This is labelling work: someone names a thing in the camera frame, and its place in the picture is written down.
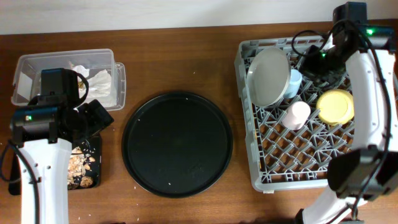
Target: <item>black round tray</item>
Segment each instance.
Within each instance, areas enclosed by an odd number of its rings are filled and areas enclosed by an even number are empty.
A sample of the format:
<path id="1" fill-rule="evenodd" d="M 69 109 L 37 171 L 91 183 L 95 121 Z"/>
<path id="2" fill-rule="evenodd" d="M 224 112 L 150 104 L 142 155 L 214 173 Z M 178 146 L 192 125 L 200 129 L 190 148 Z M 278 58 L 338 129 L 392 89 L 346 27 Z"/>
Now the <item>black round tray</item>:
<path id="1" fill-rule="evenodd" d="M 134 180 L 160 196 L 181 198 L 213 185 L 233 149 L 225 115 L 207 99 L 187 92 L 157 96 L 127 122 L 122 155 Z"/>

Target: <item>container lid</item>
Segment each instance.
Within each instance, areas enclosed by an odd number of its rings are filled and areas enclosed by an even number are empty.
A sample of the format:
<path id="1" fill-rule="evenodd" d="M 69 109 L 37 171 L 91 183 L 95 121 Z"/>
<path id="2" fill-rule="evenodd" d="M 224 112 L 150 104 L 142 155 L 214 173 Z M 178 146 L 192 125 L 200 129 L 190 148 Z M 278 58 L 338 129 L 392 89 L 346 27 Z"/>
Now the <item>container lid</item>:
<path id="1" fill-rule="evenodd" d="M 319 118 L 326 124 L 345 124 L 354 117 L 353 96 L 345 90 L 329 90 L 319 97 Z"/>
<path id="2" fill-rule="evenodd" d="M 127 122 L 122 155 L 134 180 L 160 196 L 181 198 L 213 185 L 233 148 L 228 120 L 210 101 L 186 92 L 157 96 Z"/>

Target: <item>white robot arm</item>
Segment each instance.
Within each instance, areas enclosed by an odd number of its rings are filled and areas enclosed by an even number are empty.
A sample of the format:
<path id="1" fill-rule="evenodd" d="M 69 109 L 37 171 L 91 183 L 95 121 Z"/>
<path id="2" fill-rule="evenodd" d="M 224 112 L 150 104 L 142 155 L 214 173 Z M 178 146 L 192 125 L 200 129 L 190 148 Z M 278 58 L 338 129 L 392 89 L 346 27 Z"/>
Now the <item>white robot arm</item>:
<path id="1" fill-rule="evenodd" d="M 333 21 L 326 48 L 311 57 L 325 50 L 324 66 L 345 64 L 354 98 L 354 151 L 330 161 L 329 186 L 313 205 L 299 211 L 297 224 L 337 224 L 350 212 L 356 220 L 358 206 L 398 185 L 394 31 L 366 25 L 366 4 L 360 2 L 337 7 Z"/>
<path id="2" fill-rule="evenodd" d="M 86 85 L 82 98 L 77 77 Z M 43 70 L 41 80 L 41 95 L 17 109 L 11 121 L 8 146 L 21 169 L 21 223 L 66 224 L 72 143 L 94 136 L 114 120 L 98 100 L 83 103 L 89 86 L 81 74 L 56 68 Z"/>
<path id="3" fill-rule="evenodd" d="M 394 103 L 394 63 L 395 55 L 387 50 L 376 50 L 380 60 L 383 76 L 392 101 L 392 136 L 398 136 L 398 121 L 396 104 Z M 376 145 L 384 148 L 386 133 L 386 102 L 381 90 L 381 84 L 377 75 L 374 58 L 370 50 L 365 53 L 355 52 L 346 62 L 346 70 L 351 80 L 354 96 L 355 110 L 355 135 L 353 149 L 367 148 L 368 145 Z M 398 151 L 398 138 L 391 138 L 390 151 Z M 355 197 L 338 198 L 336 192 L 327 187 L 315 203 L 303 211 L 303 223 L 324 224 L 339 223 L 351 213 L 348 205 L 355 203 Z M 361 199 L 359 206 L 367 201 Z"/>

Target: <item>black mount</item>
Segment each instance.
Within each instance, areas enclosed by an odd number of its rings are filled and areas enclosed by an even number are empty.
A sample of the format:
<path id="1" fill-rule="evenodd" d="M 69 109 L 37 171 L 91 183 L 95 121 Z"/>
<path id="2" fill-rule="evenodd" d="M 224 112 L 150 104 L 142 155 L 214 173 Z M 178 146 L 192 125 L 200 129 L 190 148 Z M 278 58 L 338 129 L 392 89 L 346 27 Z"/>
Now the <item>black mount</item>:
<path id="1" fill-rule="evenodd" d="M 388 50 L 391 54 L 396 51 L 396 37 L 392 27 L 377 26 L 368 24 L 366 3 L 347 2 L 338 6 L 333 11 L 333 23 L 342 22 L 333 30 L 333 45 L 327 52 L 306 57 L 300 66 L 300 72 L 312 80 L 320 79 L 321 82 L 331 82 L 330 77 L 326 77 L 330 72 L 342 73 L 345 69 L 345 62 L 357 51 L 366 52 L 368 45 L 358 34 L 355 26 L 365 34 L 371 41 L 376 50 Z M 319 47 L 313 45 L 307 52 L 308 54 L 319 51 Z"/>
<path id="2" fill-rule="evenodd" d="M 328 184 L 337 197 L 357 197 L 364 181 L 379 164 L 383 152 L 376 146 L 356 149 L 334 158 L 328 166 Z M 363 199 L 373 201 L 388 195 L 398 186 L 398 152 L 389 152 L 380 172 L 369 183 Z"/>
<path id="3" fill-rule="evenodd" d="M 114 119 L 98 100 L 80 105 L 79 73 L 63 68 L 42 70 L 41 95 L 34 97 L 28 106 L 16 110 L 10 128 L 12 140 L 19 147 L 26 141 L 48 139 L 49 144 L 58 138 L 81 142 L 109 126 Z"/>

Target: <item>crumpled paper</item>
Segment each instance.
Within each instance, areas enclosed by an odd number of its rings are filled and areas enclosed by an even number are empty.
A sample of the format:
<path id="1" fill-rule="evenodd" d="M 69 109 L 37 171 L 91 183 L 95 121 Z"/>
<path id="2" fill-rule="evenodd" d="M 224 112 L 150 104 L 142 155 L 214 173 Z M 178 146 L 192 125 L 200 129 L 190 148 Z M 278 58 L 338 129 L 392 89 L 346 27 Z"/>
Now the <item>crumpled paper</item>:
<path id="1" fill-rule="evenodd" d="M 72 70 L 82 74 L 85 78 L 89 77 L 90 75 L 90 69 L 86 69 L 82 65 L 77 65 L 73 67 Z M 88 103 L 94 99 L 97 99 L 105 108 L 116 105 L 116 99 L 110 96 L 112 77 L 106 69 L 98 72 L 92 78 L 87 79 L 87 82 L 88 82 L 88 94 L 85 102 Z M 79 85 L 80 98 L 84 96 L 85 93 L 86 93 L 86 86 L 84 84 Z"/>

